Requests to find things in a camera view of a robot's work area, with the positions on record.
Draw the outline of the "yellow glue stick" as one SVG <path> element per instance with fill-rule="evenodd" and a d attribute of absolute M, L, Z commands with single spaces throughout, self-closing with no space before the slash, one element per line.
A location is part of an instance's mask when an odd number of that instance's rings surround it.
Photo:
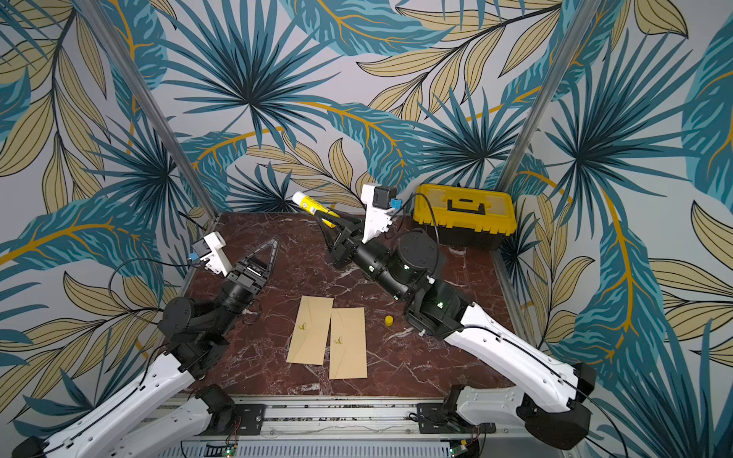
<path fill-rule="evenodd" d="M 292 196 L 292 201 L 301 209 L 307 211 L 310 215 L 315 216 L 317 212 L 325 213 L 326 215 L 331 215 L 332 217 L 339 217 L 339 215 L 332 211 L 331 209 L 326 208 L 326 206 L 323 206 L 320 204 L 320 202 L 317 202 L 317 200 L 314 200 L 314 198 L 311 198 L 310 196 L 307 196 L 303 192 L 296 192 Z"/>

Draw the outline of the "manila envelope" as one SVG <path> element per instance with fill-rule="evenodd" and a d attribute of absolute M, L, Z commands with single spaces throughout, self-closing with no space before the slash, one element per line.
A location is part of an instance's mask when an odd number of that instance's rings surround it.
<path fill-rule="evenodd" d="M 333 300 L 301 297 L 286 362 L 322 366 L 330 329 Z"/>
<path fill-rule="evenodd" d="M 368 377 L 367 339 L 363 307 L 331 311 L 329 379 Z"/>

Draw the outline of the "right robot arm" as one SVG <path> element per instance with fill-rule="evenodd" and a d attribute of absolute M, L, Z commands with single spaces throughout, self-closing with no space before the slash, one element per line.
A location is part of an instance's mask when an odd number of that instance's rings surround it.
<path fill-rule="evenodd" d="M 588 436 L 592 414 L 585 402 L 595 388 L 595 370 L 542 353 L 439 279 L 445 258 L 434 239 L 416 229 L 389 247 L 364 240 L 360 219 L 323 211 L 315 217 L 335 267 L 356 265 L 404 303 L 405 319 L 419 334 L 473 355 L 514 385 L 506 391 L 455 385 L 429 421 L 455 432 L 489 424 L 524 427 L 558 450 L 570 450 Z"/>

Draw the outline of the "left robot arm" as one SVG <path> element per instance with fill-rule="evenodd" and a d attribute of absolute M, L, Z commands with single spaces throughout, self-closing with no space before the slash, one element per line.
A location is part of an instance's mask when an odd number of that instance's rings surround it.
<path fill-rule="evenodd" d="M 230 264 L 217 232 L 195 245 L 194 261 L 223 278 L 213 301 L 175 297 L 158 330 L 162 352 L 116 394 L 46 438 L 32 436 L 15 457 L 155 457 L 183 440 L 209 432 L 234 435 L 242 418 L 218 385 L 209 385 L 155 421 L 143 421 L 173 396 L 200 381 L 223 358 L 226 339 L 242 313 L 252 307 L 275 267 L 280 241 L 272 238 Z"/>

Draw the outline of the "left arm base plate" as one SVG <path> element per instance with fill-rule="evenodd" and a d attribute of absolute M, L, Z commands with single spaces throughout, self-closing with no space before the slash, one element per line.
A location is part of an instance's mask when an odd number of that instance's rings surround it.
<path fill-rule="evenodd" d="M 202 435 L 258 436 L 263 426 L 266 405 L 234 404 L 217 410 Z"/>

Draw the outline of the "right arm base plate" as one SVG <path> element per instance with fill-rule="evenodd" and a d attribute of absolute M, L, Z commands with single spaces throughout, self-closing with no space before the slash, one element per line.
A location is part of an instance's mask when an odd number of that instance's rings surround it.
<path fill-rule="evenodd" d="M 456 413 L 448 411 L 442 402 L 418 403 L 416 411 L 411 412 L 408 417 L 418 423 L 421 434 L 496 433 L 494 423 L 472 425 Z"/>

